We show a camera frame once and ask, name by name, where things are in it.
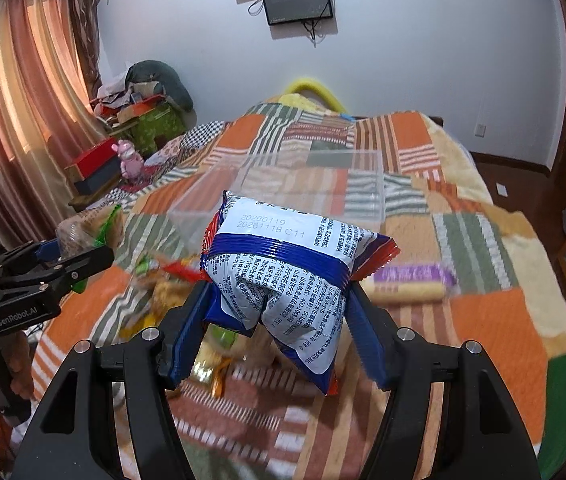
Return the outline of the bread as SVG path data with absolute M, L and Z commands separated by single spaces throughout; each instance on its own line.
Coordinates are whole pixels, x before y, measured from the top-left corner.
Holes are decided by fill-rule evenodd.
M 59 223 L 56 240 L 62 258 L 93 247 L 116 249 L 123 238 L 124 214 L 120 204 L 85 210 Z

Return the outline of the clear pack of puffs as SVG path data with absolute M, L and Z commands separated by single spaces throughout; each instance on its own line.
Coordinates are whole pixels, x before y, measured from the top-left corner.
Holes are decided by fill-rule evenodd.
M 158 325 L 170 309 L 184 304 L 199 278 L 198 271 L 198 255 L 171 260 L 158 252 L 144 252 L 138 257 L 131 283 L 149 293 L 149 306 L 136 326 Z

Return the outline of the yellow snack bag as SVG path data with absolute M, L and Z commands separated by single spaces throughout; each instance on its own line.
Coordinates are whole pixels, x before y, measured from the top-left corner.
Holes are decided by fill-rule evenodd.
M 225 393 L 225 377 L 234 361 L 234 340 L 205 339 L 199 347 L 191 369 L 190 378 L 205 386 L 213 399 Z

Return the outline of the purple label biscuit roll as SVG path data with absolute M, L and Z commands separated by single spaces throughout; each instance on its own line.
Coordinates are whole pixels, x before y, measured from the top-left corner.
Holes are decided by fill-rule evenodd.
M 440 263 L 387 264 L 360 285 L 372 304 L 430 304 L 443 301 L 457 286 L 454 272 Z

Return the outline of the blue white snack bag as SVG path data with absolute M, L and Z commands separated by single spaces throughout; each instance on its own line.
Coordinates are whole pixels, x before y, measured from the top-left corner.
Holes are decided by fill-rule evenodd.
M 347 285 L 399 255 L 394 238 L 231 191 L 207 226 L 207 321 L 249 337 L 265 328 L 318 389 L 334 382 Z

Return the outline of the green jelly cup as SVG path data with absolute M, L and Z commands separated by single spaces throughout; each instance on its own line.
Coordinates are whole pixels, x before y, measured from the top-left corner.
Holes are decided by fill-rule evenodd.
M 210 324 L 207 328 L 206 339 L 213 347 L 222 351 L 229 351 L 234 347 L 234 344 L 236 344 L 238 336 L 239 335 L 232 332 L 232 330 Z

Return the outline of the red box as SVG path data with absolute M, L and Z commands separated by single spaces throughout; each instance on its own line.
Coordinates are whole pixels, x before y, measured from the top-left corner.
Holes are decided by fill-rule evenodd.
M 114 138 L 107 138 L 80 154 L 69 166 L 64 168 L 66 177 L 71 182 L 88 179 L 96 170 L 103 167 L 116 156 L 112 148 L 116 144 Z

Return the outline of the pink rabbit toy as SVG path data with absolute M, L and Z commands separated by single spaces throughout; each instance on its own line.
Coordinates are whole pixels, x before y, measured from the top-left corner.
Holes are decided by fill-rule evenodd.
M 138 180 L 144 167 L 144 159 L 136 150 L 133 142 L 118 140 L 112 144 L 112 150 L 118 156 L 121 177 L 128 181 Z

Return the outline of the orange striped curtain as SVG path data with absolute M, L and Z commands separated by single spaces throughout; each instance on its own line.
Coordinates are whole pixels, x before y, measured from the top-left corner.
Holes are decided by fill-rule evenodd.
M 105 136 L 89 105 L 69 0 L 0 0 L 0 244 L 53 236 L 66 174 Z

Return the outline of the green cardboard box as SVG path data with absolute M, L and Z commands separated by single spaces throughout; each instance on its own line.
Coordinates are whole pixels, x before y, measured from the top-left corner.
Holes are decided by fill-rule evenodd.
M 171 104 L 161 103 L 153 110 L 132 119 L 120 138 L 131 141 L 146 159 L 184 132 L 185 124 L 181 114 Z

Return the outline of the checkered patterned blanket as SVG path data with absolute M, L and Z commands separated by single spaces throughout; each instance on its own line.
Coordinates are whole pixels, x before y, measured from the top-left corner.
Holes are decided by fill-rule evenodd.
M 228 122 L 213 120 L 195 126 L 186 133 L 170 140 L 158 152 L 149 156 L 144 162 L 141 177 L 129 183 L 119 179 L 116 185 L 95 200 L 89 197 L 77 198 L 77 203 L 71 204 L 76 212 L 82 212 L 96 207 L 112 204 L 122 204 L 132 200 L 138 193 L 154 185 L 163 177 L 171 176 L 177 167 L 183 167 L 184 162 L 202 148 L 216 139 L 225 130 Z

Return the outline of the clear plastic storage bin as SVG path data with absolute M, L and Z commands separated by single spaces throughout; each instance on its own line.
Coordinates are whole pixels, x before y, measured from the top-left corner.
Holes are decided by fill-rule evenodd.
M 385 217 L 382 157 L 378 151 L 280 152 L 228 156 L 198 172 L 168 209 L 188 252 L 201 248 L 222 192 L 321 214 L 379 231 Z

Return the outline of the yellow bed footboard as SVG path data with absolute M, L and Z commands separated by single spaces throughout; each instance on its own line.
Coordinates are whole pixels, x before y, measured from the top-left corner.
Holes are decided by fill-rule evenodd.
M 339 114 L 347 114 L 347 110 L 341 102 L 336 99 L 336 96 L 323 86 L 320 81 L 309 77 L 301 77 L 293 80 L 284 90 L 285 94 L 302 94 L 309 92 L 319 99 L 319 101 L 332 112 Z

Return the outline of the wall power outlet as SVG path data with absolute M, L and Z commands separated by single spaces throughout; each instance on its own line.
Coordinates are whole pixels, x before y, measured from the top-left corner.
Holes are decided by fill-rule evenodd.
M 477 124 L 475 128 L 475 136 L 478 136 L 479 138 L 484 138 L 485 133 L 486 133 L 486 126 L 483 124 Z

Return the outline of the small wall monitor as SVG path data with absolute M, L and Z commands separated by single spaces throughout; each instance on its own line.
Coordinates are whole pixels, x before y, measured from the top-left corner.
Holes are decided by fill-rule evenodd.
M 333 18 L 332 0 L 262 0 L 270 26 Z

